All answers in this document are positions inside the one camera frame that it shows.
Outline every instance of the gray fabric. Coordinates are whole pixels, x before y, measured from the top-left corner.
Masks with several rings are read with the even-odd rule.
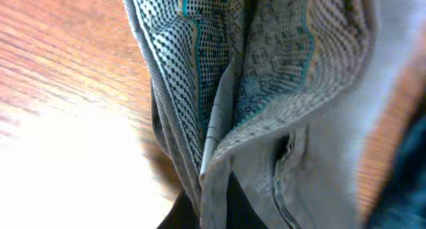
[[[416,10],[410,0],[372,1],[124,0],[152,77],[155,135],[202,228],[225,227],[231,170],[270,228],[356,226],[356,162],[408,53],[404,27]],[[401,40],[389,43],[392,33]],[[212,114],[226,68],[242,72],[226,89],[229,132],[230,117]],[[209,124],[228,126],[215,133]]]

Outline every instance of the brown wood surface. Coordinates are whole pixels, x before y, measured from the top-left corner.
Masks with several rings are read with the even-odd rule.
[[[359,173],[364,214],[423,92],[422,67],[405,70],[369,139]],[[102,116],[91,120],[93,115]],[[51,141],[51,148],[63,150],[81,140],[84,128],[91,128],[85,137],[94,141],[90,145],[108,147],[114,140],[125,146],[133,140],[139,147],[151,172],[146,186],[159,188],[156,205],[145,205],[158,224],[181,187],[151,129],[149,74],[122,1],[0,0],[0,152],[37,151],[37,143]],[[136,136],[122,136],[127,130]]]

